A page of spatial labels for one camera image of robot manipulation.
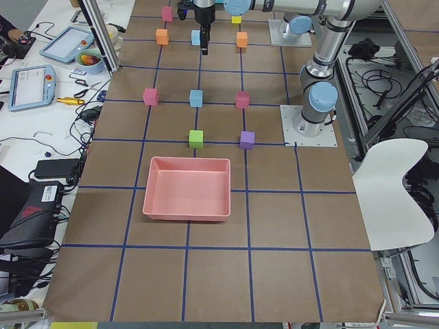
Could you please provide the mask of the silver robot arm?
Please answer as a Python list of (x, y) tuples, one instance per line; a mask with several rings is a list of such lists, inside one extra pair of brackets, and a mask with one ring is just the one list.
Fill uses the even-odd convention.
[[(353, 21), (375, 12), (381, 4), (381, 1), (225, 1), (224, 7), (232, 16), (242, 16), (249, 10), (327, 16), (331, 25), (347, 28)], [(315, 57), (322, 62), (334, 60), (345, 38), (345, 31), (334, 32), (325, 27)]]
[(338, 91), (330, 83), (335, 60), (355, 21), (372, 14), (381, 4), (381, 1), (294, 2), (300, 14), (327, 18), (313, 57), (300, 72), (304, 104), (293, 119), (299, 134), (313, 138), (324, 129), (325, 119), (338, 99)]

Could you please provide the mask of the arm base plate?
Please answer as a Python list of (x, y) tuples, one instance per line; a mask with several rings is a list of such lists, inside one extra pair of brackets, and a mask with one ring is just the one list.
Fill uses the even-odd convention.
[(284, 145), (290, 147), (337, 147), (331, 115), (321, 123), (302, 117), (302, 106), (280, 105)]
[(302, 34), (295, 34), (291, 30), (289, 23), (286, 23), (283, 19), (270, 19), (268, 27), (272, 46), (304, 48), (311, 48), (312, 46), (311, 36), (308, 31)]

